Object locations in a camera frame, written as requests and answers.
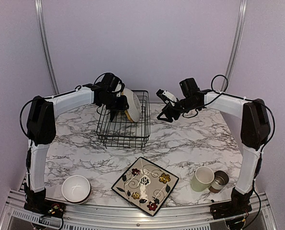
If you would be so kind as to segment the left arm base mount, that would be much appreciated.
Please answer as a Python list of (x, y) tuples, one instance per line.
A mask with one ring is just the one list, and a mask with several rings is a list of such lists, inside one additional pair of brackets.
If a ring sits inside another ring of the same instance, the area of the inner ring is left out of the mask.
[(24, 192), (25, 210), (41, 214), (42, 216), (63, 217), (66, 207), (65, 203), (46, 199), (46, 189), (40, 192), (34, 192), (25, 183)]

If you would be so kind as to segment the yellow polka dot plate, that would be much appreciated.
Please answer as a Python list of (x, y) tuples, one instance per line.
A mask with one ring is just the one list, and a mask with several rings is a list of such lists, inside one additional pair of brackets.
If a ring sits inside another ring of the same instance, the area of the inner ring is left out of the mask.
[(130, 122), (133, 123), (134, 121), (132, 120), (132, 118), (131, 118), (131, 116), (130, 116), (128, 110), (125, 110), (124, 112), (125, 112), (125, 115), (126, 115), (127, 119), (128, 119)]

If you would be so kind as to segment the black square floral plate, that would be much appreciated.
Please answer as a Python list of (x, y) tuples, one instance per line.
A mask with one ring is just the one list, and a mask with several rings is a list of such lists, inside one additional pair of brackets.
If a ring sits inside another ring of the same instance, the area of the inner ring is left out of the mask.
[(116, 116), (116, 114), (118, 113), (118, 110), (115, 110), (115, 109), (111, 109), (110, 112), (109, 112), (109, 115), (110, 115), (110, 122), (112, 122)]

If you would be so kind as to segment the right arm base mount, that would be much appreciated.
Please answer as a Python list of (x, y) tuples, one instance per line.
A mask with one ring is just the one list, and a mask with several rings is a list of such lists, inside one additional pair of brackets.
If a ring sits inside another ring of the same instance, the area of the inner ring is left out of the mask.
[(253, 189), (248, 193), (242, 194), (237, 191), (236, 188), (233, 188), (230, 201), (212, 204), (210, 206), (210, 213), (213, 219), (228, 218), (251, 212), (250, 197), (252, 194)]

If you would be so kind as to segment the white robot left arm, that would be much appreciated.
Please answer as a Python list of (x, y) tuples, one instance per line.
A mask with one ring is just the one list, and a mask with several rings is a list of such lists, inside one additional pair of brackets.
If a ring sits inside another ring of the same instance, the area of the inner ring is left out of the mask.
[(76, 89), (49, 97), (36, 96), (31, 100), (27, 119), (29, 149), (26, 158), (27, 186), (33, 193), (45, 190), (45, 162), (50, 144), (56, 136), (56, 119), (63, 113), (90, 104), (114, 106), (125, 85), (109, 91), (94, 84), (78, 86)]

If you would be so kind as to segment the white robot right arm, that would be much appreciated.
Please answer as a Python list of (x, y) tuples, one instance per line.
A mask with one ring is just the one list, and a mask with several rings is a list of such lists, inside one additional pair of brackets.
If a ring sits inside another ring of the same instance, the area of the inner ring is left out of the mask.
[(158, 90), (156, 95), (166, 104), (159, 120), (173, 122), (182, 113), (210, 108), (241, 119), (242, 165), (235, 190), (247, 194), (261, 169), (263, 148), (271, 131), (266, 105), (262, 99), (250, 100), (242, 97), (214, 93), (210, 90), (197, 91), (178, 100), (168, 91)]

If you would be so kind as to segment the round brown rim floral plate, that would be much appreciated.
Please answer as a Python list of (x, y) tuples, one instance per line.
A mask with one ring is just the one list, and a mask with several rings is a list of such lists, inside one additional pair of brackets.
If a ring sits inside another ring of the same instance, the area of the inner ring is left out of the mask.
[(142, 107), (138, 96), (130, 89), (125, 88), (122, 95), (126, 96), (129, 108), (127, 109), (132, 120), (137, 123), (142, 114)]

